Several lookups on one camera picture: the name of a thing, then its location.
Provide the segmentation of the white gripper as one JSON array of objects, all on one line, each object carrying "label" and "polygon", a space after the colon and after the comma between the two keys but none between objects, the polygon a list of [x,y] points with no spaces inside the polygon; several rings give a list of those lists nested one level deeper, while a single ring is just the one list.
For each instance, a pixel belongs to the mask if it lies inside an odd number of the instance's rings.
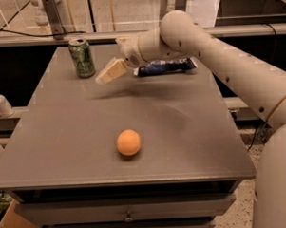
[{"label": "white gripper", "polygon": [[128,71],[128,67],[141,67],[144,65],[141,51],[138,48],[138,40],[138,35],[119,37],[116,39],[123,59],[112,58],[109,61],[95,79],[98,85],[109,84],[112,80],[125,75]]}]

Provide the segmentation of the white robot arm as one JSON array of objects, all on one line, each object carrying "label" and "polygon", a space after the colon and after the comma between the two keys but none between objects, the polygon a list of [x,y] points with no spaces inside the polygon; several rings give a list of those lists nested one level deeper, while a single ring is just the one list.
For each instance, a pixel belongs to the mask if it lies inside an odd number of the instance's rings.
[{"label": "white robot arm", "polygon": [[154,60],[198,58],[274,129],[257,169],[253,228],[286,228],[286,72],[214,38],[182,10],[167,13],[158,28],[116,42],[122,57],[109,61],[98,84]]}]

